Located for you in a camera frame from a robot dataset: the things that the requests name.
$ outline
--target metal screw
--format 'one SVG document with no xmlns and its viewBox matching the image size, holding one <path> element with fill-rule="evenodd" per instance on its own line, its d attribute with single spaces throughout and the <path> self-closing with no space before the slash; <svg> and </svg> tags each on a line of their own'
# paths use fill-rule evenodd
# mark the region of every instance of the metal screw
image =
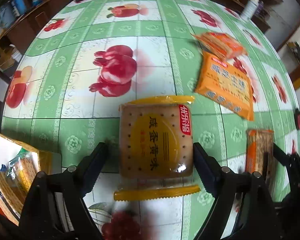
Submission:
<svg viewBox="0 0 300 240">
<path fill-rule="evenodd" d="M 227 166 L 221 167 L 221 170 L 222 170 L 224 173 L 229 173 L 229 172 L 230 172 L 230 169 L 229 169 Z"/>
<path fill-rule="evenodd" d="M 253 175 L 254 175 L 256 178 L 260 178 L 260 177 L 261 177 L 261 174 L 260 174 L 259 172 L 257 172 L 257 171 L 255 171 L 255 172 L 253 173 Z"/>
<path fill-rule="evenodd" d="M 68 167 L 69 172 L 74 172 L 74 171 L 76 171 L 76 169 L 77 169 L 77 166 L 74 166 L 74 165 Z"/>
<path fill-rule="evenodd" d="M 42 178 L 44 176 L 44 171 L 39 171 L 37 176 L 38 178 Z"/>
</svg>

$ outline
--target floral tablecloth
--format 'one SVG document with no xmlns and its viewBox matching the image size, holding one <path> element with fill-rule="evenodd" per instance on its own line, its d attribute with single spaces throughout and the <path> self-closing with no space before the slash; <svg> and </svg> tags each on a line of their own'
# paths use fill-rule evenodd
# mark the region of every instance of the floral tablecloth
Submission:
<svg viewBox="0 0 300 240">
<path fill-rule="evenodd" d="M 248 57 L 230 63 L 251 80 L 254 122 L 193 93 L 202 55 L 191 34 L 205 31 L 228 33 L 247 49 Z M 121 54 L 114 63 L 106 57 L 111 51 Z M 8 92 L 2 133 L 61 153 L 63 167 L 77 165 L 100 141 L 106 141 L 111 156 L 84 199 L 88 207 L 94 205 L 91 215 L 101 229 L 111 218 L 107 207 L 120 182 L 118 106 L 174 94 L 195 96 L 194 141 L 234 172 L 244 171 L 250 128 L 274 130 L 275 143 L 283 151 L 300 154 L 300 131 L 293 117 L 298 102 L 283 63 L 252 22 L 242 22 L 234 11 L 210 0 L 72 1 L 40 31 L 22 58 Z M 290 189 L 281 165 L 275 176 L 271 194 L 278 201 Z M 143 234 L 191 240 L 213 203 L 196 171 L 194 179 L 200 193 L 117 202 L 114 210 L 127 206 L 133 210 Z M 224 236 L 231 232 L 236 214 L 234 203 Z"/>
</svg>

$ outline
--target wall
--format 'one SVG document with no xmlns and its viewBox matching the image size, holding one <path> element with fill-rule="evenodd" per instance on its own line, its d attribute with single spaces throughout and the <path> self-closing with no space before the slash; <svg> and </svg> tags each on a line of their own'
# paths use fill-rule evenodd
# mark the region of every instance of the wall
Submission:
<svg viewBox="0 0 300 240">
<path fill-rule="evenodd" d="M 267 23 L 271 29 L 266 32 L 275 49 L 295 29 L 300 20 L 300 5 L 296 0 L 283 0 L 279 5 L 274 5 L 270 10 L 270 19 Z"/>
</svg>

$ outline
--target cracker package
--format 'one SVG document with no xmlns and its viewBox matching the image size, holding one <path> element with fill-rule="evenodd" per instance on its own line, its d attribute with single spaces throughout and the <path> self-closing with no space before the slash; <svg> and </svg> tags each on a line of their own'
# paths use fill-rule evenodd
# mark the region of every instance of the cracker package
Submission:
<svg viewBox="0 0 300 240">
<path fill-rule="evenodd" d="M 217 55 L 222 61 L 247 55 L 245 48 L 233 37 L 226 33 L 202 33 L 194 35 L 208 50 Z"/>
<path fill-rule="evenodd" d="M 273 131 L 249 130 L 247 132 L 247 161 L 246 171 L 258 171 L 268 187 L 274 178 L 276 161 L 273 156 Z"/>
<path fill-rule="evenodd" d="M 120 107 L 120 174 L 115 200 L 198 192 L 192 185 L 190 96 L 144 98 Z"/>
<path fill-rule="evenodd" d="M 19 225 L 23 204 L 6 181 L 6 174 L 0 171 L 0 209 L 14 224 Z"/>
<path fill-rule="evenodd" d="M 37 172 L 61 172 L 61 155 L 40 151 L 0 134 L 0 209 L 19 224 L 26 195 Z"/>
<path fill-rule="evenodd" d="M 249 77 L 215 55 L 203 52 L 203 64 L 195 92 L 254 120 L 252 86 Z"/>
</svg>

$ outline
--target orange package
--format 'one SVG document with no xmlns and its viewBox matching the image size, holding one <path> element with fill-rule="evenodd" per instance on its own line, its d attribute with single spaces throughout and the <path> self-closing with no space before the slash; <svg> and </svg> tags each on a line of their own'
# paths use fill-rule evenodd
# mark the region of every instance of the orange package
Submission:
<svg viewBox="0 0 300 240">
<path fill-rule="evenodd" d="M 235 112 L 254 120 L 252 87 L 249 77 L 234 66 L 203 52 L 203 65 L 195 92 Z"/>
<path fill-rule="evenodd" d="M 246 171 L 258 171 L 269 187 L 273 183 L 276 162 L 273 156 L 273 131 L 249 130 Z"/>
<path fill-rule="evenodd" d="M 226 33 L 202 33 L 194 37 L 222 61 L 247 54 L 245 48 Z"/>
</svg>

